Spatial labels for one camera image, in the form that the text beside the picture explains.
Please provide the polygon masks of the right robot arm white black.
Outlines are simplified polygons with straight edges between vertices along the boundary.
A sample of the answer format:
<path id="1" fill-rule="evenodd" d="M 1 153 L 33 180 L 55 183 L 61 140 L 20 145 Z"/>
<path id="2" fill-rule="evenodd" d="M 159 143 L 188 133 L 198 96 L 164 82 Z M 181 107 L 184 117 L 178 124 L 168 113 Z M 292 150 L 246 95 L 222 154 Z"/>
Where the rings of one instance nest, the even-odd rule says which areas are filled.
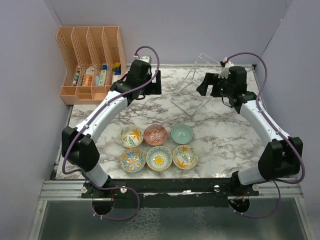
<path id="1" fill-rule="evenodd" d="M 255 166 L 232 175 L 235 180 L 229 184 L 230 191 L 240 196 L 250 184 L 298 174 L 302 170 L 302 140 L 281 130 L 263 108 L 257 95 L 247 90 L 247 71 L 244 67 L 231 66 L 225 68 L 223 73 L 226 77 L 207 72 L 197 92 L 205 96 L 208 87 L 212 86 L 212 97 L 228 98 L 230 107 L 250 123 L 265 146 Z"/>

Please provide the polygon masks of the teal green bowl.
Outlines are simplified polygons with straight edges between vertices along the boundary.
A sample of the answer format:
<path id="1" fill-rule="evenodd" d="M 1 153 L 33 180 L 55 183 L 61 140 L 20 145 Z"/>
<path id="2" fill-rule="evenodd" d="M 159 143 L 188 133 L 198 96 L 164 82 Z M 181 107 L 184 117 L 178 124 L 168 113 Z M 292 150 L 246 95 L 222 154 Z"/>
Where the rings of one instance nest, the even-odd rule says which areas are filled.
<path id="1" fill-rule="evenodd" d="M 194 138 L 192 128 L 187 124 L 176 124 L 170 132 L 172 140 L 180 145 L 186 145 Z"/>

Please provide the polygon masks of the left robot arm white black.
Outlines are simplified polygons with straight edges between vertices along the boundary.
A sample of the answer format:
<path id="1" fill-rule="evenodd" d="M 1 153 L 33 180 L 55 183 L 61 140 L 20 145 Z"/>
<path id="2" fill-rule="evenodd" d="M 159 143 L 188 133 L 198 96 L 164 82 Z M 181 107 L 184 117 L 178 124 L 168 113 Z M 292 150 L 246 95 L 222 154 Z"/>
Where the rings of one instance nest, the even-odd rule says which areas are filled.
<path id="1" fill-rule="evenodd" d="M 99 164 L 100 154 L 96 143 L 111 121 L 134 100 L 146 95 L 160 95 L 161 73 L 152 73 L 151 57 L 137 57 L 128 73 L 111 85 L 100 105 L 75 127 L 66 126 L 61 136 L 63 165 L 71 163 L 94 185 L 97 196 L 106 197 L 111 190 L 110 176 Z"/>

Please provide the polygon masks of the white bowl orange leaves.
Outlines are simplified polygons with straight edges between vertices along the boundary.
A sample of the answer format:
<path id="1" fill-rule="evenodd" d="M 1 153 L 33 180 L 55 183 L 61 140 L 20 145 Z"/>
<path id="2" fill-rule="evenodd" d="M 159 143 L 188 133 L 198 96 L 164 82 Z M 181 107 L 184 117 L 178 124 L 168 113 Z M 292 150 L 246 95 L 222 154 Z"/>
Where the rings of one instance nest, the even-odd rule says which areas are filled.
<path id="1" fill-rule="evenodd" d="M 199 160 L 198 153 L 188 144 L 179 145 L 172 153 L 173 163 L 182 170 L 194 168 Z"/>

